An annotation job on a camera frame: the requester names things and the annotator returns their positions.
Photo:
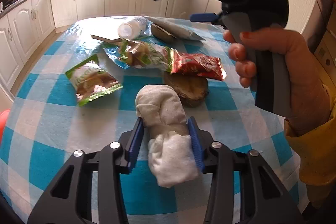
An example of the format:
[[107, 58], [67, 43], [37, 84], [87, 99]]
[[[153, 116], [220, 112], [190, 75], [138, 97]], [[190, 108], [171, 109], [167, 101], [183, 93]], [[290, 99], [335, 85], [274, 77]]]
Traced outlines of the person's right hand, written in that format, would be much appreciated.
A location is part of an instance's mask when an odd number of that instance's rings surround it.
[[241, 32], [239, 38], [241, 44], [235, 41], [230, 31], [224, 32], [224, 39], [231, 43], [229, 57], [236, 61], [236, 72], [244, 88], [250, 87], [252, 77], [256, 76], [256, 65], [247, 60], [248, 48], [284, 55], [289, 71], [293, 116], [302, 118], [312, 114], [318, 119], [329, 118], [332, 109], [329, 94], [322, 86], [313, 55], [299, 32], [263, 28]]

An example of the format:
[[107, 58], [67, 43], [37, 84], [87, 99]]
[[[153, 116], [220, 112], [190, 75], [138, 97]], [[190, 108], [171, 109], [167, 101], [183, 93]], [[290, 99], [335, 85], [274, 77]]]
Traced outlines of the yellow sleeve forearm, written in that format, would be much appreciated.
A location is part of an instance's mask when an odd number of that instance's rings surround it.
[[309, 201], [320, 207], [335, 186], [335, 96], [329, 96], [329, 118], [322, 125], [299, 135], [291, 123], [284, 121], [286, 140], [300, 156], [299, 178], [306, 185]]

